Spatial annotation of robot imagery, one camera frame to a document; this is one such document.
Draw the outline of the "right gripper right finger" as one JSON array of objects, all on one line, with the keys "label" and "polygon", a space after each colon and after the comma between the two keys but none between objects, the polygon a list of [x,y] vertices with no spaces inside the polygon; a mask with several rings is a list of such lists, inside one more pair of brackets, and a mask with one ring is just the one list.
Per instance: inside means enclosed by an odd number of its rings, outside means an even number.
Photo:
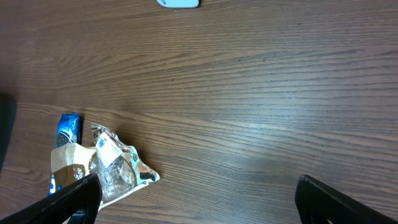
[{"label": "right gripper right finger", "polygon": [[298,179],[295,204],[302,223],[397,224],[396,220],[307,174],[301,175]]}]

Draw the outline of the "blue oreo cookie pack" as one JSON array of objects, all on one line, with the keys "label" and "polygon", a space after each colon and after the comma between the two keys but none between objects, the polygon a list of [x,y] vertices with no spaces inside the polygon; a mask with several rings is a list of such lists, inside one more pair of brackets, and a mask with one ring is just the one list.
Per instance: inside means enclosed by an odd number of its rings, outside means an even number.
[{"label": "blue oreo cookie pack", "polygon": [[48,195],[83,177],[83,169],[75,167],[75,151],[81,137],[80,124],[77,113],[64,113],[58,122],[55,149],[50,155],[52,178]]}]

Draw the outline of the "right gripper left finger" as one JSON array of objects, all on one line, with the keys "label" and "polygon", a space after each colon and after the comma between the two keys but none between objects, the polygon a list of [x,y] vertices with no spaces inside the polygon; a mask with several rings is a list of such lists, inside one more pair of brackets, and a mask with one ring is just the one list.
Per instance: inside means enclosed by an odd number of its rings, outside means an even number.
[{"label": "right gripper left finger", "polygon": [[90,174],[33,205],[9,215],[1,224],[46,224],[95,222],[102,189],[99,177]]}]

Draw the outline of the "brown cookie snack bag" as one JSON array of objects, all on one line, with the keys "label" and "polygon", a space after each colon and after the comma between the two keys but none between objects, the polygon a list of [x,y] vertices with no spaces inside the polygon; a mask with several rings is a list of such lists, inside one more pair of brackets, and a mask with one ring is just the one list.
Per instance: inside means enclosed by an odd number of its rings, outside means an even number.
[{"label": "brown cookie snack bag", "polygon": [[142,162],[136,148],[121,142],[114,131],[96,123],[91,131],[92,147],[71,142],[52,150],[51,194],[96,174],[102,189],[101,210],[160,180],[160,175]]}]

